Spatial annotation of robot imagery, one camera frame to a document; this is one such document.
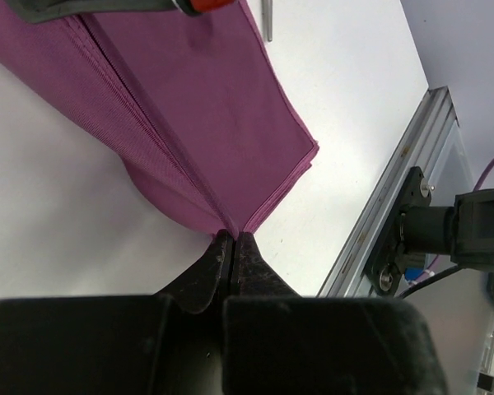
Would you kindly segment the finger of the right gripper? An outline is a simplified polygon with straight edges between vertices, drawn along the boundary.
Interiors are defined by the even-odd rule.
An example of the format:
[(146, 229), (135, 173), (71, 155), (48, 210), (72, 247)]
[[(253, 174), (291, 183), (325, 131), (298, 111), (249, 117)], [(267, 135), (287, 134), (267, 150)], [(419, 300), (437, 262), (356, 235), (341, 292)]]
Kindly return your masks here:
[(43, 23), (67, 16), (107, 12), (179, 11), (198, 16), (234, 3), (233, 0), (8, 0), (24, 21)]

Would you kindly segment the purple cloth napkin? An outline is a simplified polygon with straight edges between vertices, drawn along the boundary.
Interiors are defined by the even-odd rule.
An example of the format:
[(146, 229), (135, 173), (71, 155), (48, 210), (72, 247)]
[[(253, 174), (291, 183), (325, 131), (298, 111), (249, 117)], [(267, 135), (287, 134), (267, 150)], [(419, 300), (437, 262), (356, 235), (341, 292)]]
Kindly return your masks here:
[(120, 12), (39, 25), (0, 1), (0, 63), (113, 150), (191, 230), (254, 231), (318, 145), (244, 1), (202, 16)]

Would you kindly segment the silver metal utensil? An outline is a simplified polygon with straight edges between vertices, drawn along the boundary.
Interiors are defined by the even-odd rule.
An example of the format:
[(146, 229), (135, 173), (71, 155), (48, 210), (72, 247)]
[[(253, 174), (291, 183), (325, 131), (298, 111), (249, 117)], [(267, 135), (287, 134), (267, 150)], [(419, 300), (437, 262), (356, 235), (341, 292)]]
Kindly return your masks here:
[(267, 42), (273, 41), (273, 0), (262, 0), (263, 36)]

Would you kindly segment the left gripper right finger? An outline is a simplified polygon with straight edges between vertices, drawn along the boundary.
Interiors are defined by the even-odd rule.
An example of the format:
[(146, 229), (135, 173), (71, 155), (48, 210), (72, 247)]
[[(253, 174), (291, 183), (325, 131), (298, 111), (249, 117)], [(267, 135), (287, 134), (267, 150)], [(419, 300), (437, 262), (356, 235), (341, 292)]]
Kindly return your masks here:
[(263, 295), (251, 234), (235, 248), (238, 295), (223, 306), (226, 394), (446, 394), (422, 315), (397, 298)]

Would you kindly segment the aluminium rail frame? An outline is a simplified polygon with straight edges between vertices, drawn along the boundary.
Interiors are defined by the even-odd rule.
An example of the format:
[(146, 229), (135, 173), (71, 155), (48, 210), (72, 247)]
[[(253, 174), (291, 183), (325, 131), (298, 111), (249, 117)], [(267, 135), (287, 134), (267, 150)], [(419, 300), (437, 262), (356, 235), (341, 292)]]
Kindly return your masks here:
[(494, 393), (494, 189), (459, 156), (450, 92), (417, 107), (323, 297), (399, 297), (423, 314), (453, 394)]

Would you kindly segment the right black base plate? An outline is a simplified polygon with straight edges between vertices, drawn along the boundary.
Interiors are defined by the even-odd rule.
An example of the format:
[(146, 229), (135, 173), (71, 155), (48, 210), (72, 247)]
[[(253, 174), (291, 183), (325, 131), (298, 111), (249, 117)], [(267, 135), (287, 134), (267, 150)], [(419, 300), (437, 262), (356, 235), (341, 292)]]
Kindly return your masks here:
[(403, 232), (403, 220), (408, 210), (427, 207), (431, 203), (431, 192), (422, 191), (425, 181), (420, 167), (413, 166), (408, 171), (372, 246), (364, 274), (378, 296), (393, 296), (405, 271), (421, 268), (425, 263), (424, 254), (408, 250)]

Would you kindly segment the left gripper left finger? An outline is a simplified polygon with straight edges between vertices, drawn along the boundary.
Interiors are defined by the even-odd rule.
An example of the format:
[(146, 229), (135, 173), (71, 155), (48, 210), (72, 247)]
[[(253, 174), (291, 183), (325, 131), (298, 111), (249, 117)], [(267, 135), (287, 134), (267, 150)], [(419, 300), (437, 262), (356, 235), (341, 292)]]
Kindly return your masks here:
[(153, 295), (0, 300), (0, 394), (219, 394), (233, 239)]

